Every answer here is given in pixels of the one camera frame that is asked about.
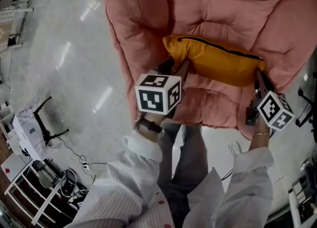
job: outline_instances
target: black caster wheel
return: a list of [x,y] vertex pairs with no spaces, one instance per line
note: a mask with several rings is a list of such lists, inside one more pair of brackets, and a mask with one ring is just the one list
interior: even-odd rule
[[298,93],[298,96],[300,96],[300,97],[303,96],[303,94],[304,94],[303,90],[298,90],[297,93]]

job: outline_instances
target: gray floor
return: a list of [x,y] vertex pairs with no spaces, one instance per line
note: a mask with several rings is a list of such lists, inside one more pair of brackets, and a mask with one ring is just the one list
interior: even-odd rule
[[[12,52],[10,83],[12,94],[1,89],[18,110],[32,97],[53,99],[40,116],[52,133],[69,128],[62,138],[89,163],[108,162],[123,150],[121,137],[132,128],[125,97],[124,79],[118,56],[113,48],[100,0],[30,0],[34,12],[27,14],[22,41],[24,46]],[[312,96],[315,79],[312,72],[316,59],[310,60],[286,97],[297,117],[309,109],[297,96],[301,87]],[[8,76],[10,54],[1,62]],[[288,202],[288,189],[300,175],[299,167],[315,147],[312,126],[298,128],[292,122],[277,132],[270,142],[275,165],[269,169],[274,189],[272,211]],[[220,176],[231,170],[233,156],[229,145],[239,142],[246,151],[250,142],[236,130],[203,128],[209,164]],[[180,135],[174,147],[174,168],[179,158]],[[83,184],[91,184],[78,156],[62,146],[52,158],[61,169],[73,168]],[[92,165],[91,175],[98,175],[104,165]],[[227,188],[229,179],[224,181]]]

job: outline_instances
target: gray pants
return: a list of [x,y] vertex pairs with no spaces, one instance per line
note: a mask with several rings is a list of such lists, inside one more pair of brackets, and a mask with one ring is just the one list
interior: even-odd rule
[[180,159],[172,178],[172,150],[181,125],[167,123],[158,137],[163,152],[158,185],[165,195],[176,228],[181,228],[190,211],[187,194],[197,187],[208,174],[207,149],[200,126],[183,126]]

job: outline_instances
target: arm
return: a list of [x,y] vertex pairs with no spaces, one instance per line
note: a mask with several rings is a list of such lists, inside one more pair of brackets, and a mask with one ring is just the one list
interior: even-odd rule
[[215,221],[217,228],[261,228],[267,220],[273,189],[266,168],[273,158],[268,147],[269,128],[259,117],[249,151],[234,161],[232,179]]
[[[161,118],[153,120],[160,123]],[[123,138],[128,150],[107,164],[68,228],[122,228],[144,211],[156,193],[153,186],[162,154],[154,142],[158,134],[142,126],[140,132],[132,131]]]

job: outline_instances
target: black zipper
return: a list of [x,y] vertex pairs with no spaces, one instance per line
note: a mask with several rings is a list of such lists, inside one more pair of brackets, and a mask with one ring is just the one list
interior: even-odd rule
[[251,58],[251,59],[263,60],[262,58],[260,58],[258,56],[255,56],[255,55],[244,54],[244,53],[239,52],[239,51],[227,50],[226,48],[224,48],[224,47],[222,47],[220,45],[210,43],[210,42],[208,42],[206,40],[203,40],[203,39],[200,39],[200,38],[196,38],[196,37],[182,37],[182,38],[178,38],[177,40],[178,41],[182,41],[182,39],[189,39],[189,40],[196,40],[196,41],[199,41],[199,42],[203,42],[203,43],[205,43],[208,46],[212,46],[212,47],[218,48],[220,50],[226,51],[227,53],[230,53],[230,54],[233,54],[233,55],[243,56],[243,57],[247,57],[247,58]]

